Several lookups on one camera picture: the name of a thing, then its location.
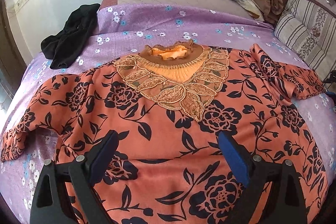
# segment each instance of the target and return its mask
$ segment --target metal screw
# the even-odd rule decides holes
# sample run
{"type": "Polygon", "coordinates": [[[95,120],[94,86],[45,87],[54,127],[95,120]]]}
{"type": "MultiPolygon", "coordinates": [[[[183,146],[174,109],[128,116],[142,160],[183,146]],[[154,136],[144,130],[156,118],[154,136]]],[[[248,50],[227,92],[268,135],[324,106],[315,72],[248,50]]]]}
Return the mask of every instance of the metal screw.
{"type": "Polygon", "coordinates": [[[252,158],[254,161],[261,161],[261,157],[259,155],[254,155],[252,158]]]}
{"type": "Polygon", "coordinates": [[[46,159],[43,161],[44,165],[49,165],[51,164],[51,159],[46,159]]]}
{"type": "Polygon", "coordinates": [[[85,156],[84,155],[79,155],[79,156],[76,157],[76,161],[78,161],[78,162],[81,162],[83,160],[85,160],[85,156]]]}
{"type": "Polygon", "coordinates": [[[285,164],[288,166],[292,166],[293,162],[291,160],[285,160],[285,164]]]}

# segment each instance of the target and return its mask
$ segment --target black garment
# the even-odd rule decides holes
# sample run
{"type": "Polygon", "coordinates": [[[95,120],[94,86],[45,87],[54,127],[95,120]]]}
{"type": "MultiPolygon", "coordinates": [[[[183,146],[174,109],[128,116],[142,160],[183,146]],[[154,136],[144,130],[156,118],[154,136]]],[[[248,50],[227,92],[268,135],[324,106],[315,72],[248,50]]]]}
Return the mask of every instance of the black garment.
{"type": "Polygon", "coordinates": [[[51,69],[68,68],[82,52],[88,37],[97,25],[100,4],[81,5],[65,22],[63,30],[41,42],[46,59],[52,59],[51,69]]]}

